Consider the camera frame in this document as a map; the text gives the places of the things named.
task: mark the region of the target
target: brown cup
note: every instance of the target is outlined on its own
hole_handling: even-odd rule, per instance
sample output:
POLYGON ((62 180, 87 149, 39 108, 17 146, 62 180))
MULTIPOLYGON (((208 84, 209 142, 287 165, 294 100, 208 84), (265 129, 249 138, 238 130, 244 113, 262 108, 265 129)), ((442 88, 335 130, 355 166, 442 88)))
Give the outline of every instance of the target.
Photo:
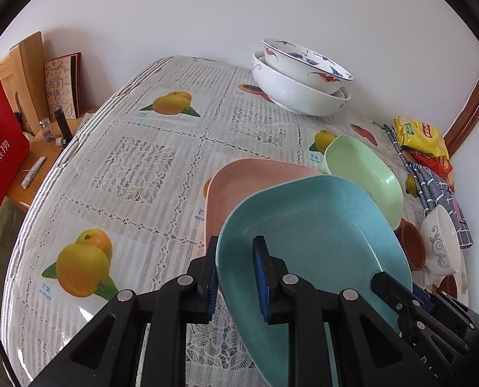
POLYGON ((451 297, 458 299, 458 287, 456 286, 456 279, 454 275, 448 275, 442 282, 437 289, 437 292, 448 293, 451 297))
POLYGON ((411 222, 401 219, 394 231, 395 237, 403 248, 411 270, 422 270, 426 263, 426 249, 420 231, 411 222))

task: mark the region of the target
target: pink plastic dish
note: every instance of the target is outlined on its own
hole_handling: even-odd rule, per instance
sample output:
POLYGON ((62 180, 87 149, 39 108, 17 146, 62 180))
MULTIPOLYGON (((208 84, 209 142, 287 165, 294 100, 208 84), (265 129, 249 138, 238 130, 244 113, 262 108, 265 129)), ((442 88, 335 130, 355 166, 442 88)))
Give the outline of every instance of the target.
POLYGON ((205 201, 205 245, 220 234, 232 210, 245 198, 277 184, 320 172, 305 165, 262 158, 244 158, 226 164, 209 183, 205 201))

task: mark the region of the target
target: pen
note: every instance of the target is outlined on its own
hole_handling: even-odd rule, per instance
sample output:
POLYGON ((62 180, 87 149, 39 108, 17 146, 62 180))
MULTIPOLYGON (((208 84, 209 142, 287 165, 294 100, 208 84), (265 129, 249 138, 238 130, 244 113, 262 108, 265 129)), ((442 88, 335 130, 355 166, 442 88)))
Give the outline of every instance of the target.
POLYGON ((32 166, 30 171, 27 173, 26 177, 23 180, 23 183, 21 183, 21 186, 23 189, 26 189, 34 176, 37 174, 37 171, 41 167, 41 165, 44 163, 44 160, 46 160, 46 157, 40 157, 39 160, 35 162, 35 164, 32 166))

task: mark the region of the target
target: small bottle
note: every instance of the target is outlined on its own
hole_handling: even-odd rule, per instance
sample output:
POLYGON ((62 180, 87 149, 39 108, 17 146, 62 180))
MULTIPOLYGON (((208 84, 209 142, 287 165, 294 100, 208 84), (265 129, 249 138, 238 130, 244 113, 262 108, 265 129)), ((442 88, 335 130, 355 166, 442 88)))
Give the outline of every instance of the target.
POLYGON ((55 134, 53 133, 53 127, 51 125, 50 118, 45 117, 39 121, 39 125, 43 129, 43 136, 46 142, 48 144, 55 142, 55 134))

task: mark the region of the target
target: small white bowl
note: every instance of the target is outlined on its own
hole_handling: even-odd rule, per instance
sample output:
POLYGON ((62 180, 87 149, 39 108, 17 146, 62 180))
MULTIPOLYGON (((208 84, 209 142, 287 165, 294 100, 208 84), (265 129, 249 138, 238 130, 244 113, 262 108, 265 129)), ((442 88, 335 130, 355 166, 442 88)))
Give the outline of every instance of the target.
POLYGON ((276 105, 297 115, 332 115, 350 100, 345 87, 330 95, 278 73, 266 65, 262 51, 252 55, 252 75, 259 88, 276 105))
POLYGON ((431 273, 447 276, 460 271, 460 242, 449 213, 442 205, 424 218, 421 236, 426 247, 426 266, 431 273))
POLYGON ((262 40, 266 64, 298 82, 326 94, 333 94, 351 74, 331 59, 300 45, 272 38, 262 40))

